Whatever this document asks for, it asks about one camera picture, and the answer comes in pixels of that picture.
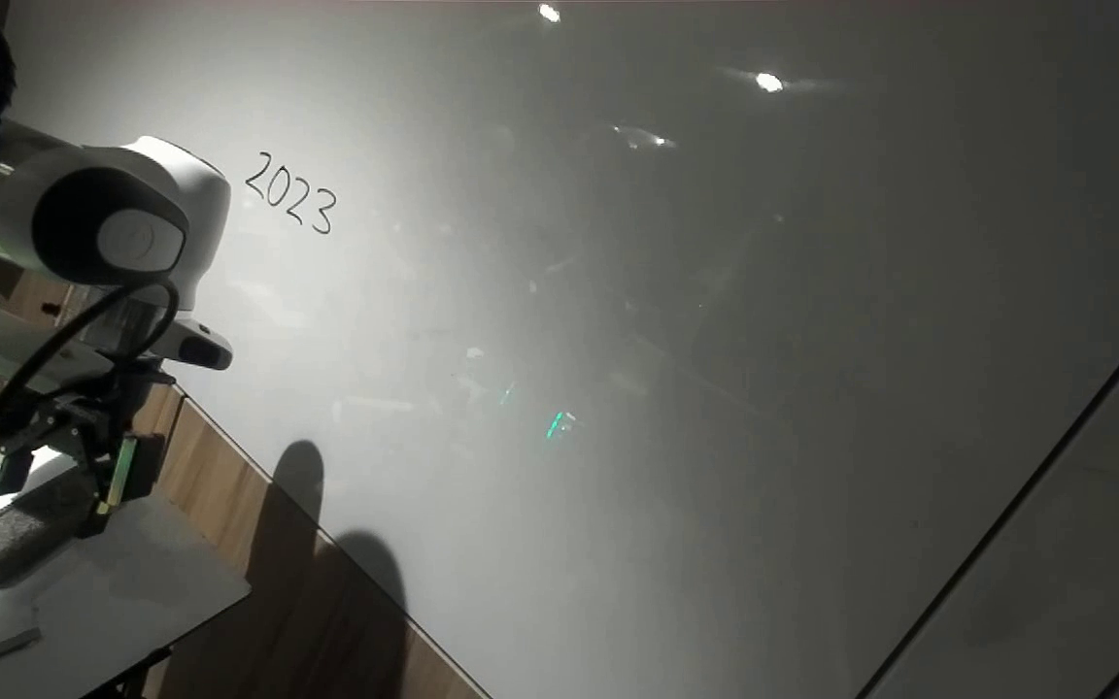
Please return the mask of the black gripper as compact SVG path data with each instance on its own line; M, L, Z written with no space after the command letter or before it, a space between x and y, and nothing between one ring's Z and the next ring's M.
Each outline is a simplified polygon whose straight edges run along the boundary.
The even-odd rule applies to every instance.
M165 383L156 362L124 362L51 391L22 388L0 410L0 494L19 494L32 455L51 446L97 484L97 516L151 494L165 437L133 426L147 391Z

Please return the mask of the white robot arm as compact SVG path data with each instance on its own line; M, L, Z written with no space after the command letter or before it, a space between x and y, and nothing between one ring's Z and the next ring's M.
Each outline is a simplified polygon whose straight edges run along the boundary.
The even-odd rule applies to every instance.
M165 362L234 365L234 347L195 318L230 181L159 134L89 149L36 131L7 115L12 97L0 13L0 264L89 292L53 331L0 307L0 494L22 489L37 446L107 484Z

